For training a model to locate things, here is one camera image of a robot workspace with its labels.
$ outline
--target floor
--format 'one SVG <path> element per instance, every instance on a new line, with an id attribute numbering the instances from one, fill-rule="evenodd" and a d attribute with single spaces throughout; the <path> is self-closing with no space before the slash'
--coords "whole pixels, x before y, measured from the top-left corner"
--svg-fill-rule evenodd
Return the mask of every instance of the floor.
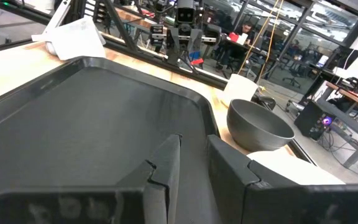
<path id="1" fill-rule="evenodd" d="M 31 34 L 39 34 L 43 31 L 45 26 L 34 23 L 22 17 L 13 15 L 9 12 L 4 12 L 0 10 L 0 32 L 8 34 L 10 38 L 15 40 L 22 40 L 25 38 L 29 38 Z M 110 29 L 112 35 L 118 36 L 118 32 L 116 29 Z M 139 41 L 139 45 L 143 45 L 144 47 L 147 45 L 147 34 L 142 34 L 142 40 Z M 4 39 L 0 37 L 0 44 L 4 43 Z M 204 52 L 205 47 L 202 47 L 201 54 Z M 223 77 L 222 73 L 219 73 L 215 70 L 216 61 L 210 58 L 207 58 L 204 61 L 204 69 L 220 75 Z M 249 72 L 249 78 L 252 79 L 255 77 L 255 74 L 259 71 L 259 67 L 253 68 Z M 241 74 L 246 74 L 247 70 L 243 70 Z M 291 86 L 289 81 L 282 81 L 282 78 L 292 77 L 291 73 L 288 69 L 276 68 L 271 74 L 269 74 L 268 80 L 261 79 L 259 81 L 259 85 L 264 87 L 262 90 L 262 94 L 266 96 L 274 97 L 277 106 L 274 109 L 274 113 L 279 115 L 282 119 L 284 119 L 295 131 L 296 140 L 301 145 L 301 147 L 312 157 L 312 159 L 324 170 L 332 173 L 336 177 L 340 178 L 346 183 L 358 183 L 358 162 L 351 167 L 353 171 L 345 169 L 337 160 L 333 157 L 335 155 L 340 162 L 344 162 L 352 153 L 352 148 L 349 145 L 345 145 L 343 149 L 337 150 L 335 152 L 329 152 L 325 150 L 322 146 L 318 144 L 318 142 L 312 141 L 310 138 L 306 138 L 301 135 L 298 128 L 293 124 L 293 120 L 295 119 L 294 111 L 290 113 L 284 112 L 284 108 L 287 104 L 288 100 L 299 101 L 302 98 L 302 93 L 304 93 L 311 83 L 313 82 L 312 78 L 296 78 L 297 81 L 301 83 L 301 87 L 297 88 L 296 86 Z M 343 140 L 333 134 L 334 138 L 334 150 L 337 147 L 343 144 Z"/>

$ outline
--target metal bowl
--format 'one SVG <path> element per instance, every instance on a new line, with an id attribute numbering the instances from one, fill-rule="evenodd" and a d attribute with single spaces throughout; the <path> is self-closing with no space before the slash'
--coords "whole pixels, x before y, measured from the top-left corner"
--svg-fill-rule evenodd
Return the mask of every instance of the metal bowl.
<path id="1" fill-rule="evenodd" d="M 227 126 L 235 142 L 251 152 L 279 149 L 295 137 L 283 119 L 246 100 L 230 102 Z"/>

